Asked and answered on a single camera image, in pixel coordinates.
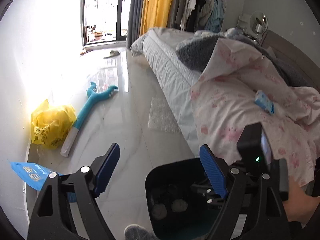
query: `gray shoe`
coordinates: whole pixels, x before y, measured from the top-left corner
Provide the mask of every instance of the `gray shoe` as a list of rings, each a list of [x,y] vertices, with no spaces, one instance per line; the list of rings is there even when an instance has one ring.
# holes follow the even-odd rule
[[[124,230],[125,240],[159,240],[154,233],[139,225],[128,225]]]

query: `pink blanket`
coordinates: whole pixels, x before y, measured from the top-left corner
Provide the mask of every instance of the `pink blanket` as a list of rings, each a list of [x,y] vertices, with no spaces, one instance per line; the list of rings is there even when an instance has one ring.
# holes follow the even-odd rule
[[[257,90],[275,103],[274,115],[254,103]],[[190,95],[199,145],[208,144],[228,165],[241,159],[236,143],[245,125],[261,122],[274,158],[287,160],[289,175],[301,186],[314,179],[320,94],[310,87],[288,87],[254,47],[219,39]]]

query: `headboard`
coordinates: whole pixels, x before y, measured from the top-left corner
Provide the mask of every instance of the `headboard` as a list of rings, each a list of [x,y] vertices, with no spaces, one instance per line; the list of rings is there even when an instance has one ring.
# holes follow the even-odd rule
[[[320,92],[320,68],[300,49],[270,30],[263,34],[260,46],[265,49],[271,47],[277,58],[292,65]]]

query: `gray blanket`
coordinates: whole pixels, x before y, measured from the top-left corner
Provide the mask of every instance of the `gray blanket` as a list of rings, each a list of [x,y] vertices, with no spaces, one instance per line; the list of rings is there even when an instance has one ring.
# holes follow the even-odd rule
[[[218,38],[229,38],[255,47],[265,57],[271,60],[279,75],[283,78],[288,86],[313,87],[313,85],[310,82],[307,82],[290,64],[281,59],[273,58],[266,49],[254,44],[254,42],[252,42],[252,40],[249,38],[240,34],[235,34],[234,32],[223,35],[222,33],[205,33],[204,31],[198,31],[193,37],[186,39],[177,45],[176,54],[179,60],[187,68],[202,72],[209,62]]]

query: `slipper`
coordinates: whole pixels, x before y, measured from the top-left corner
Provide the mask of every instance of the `slipper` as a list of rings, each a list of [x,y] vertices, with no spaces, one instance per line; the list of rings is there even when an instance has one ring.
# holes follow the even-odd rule
[[[109,57],[114,57],[120,55],[120,52],[118,50],[112,50],[110,51],[110,55],[107,57],[103,57],[104,59],[109,58]]]

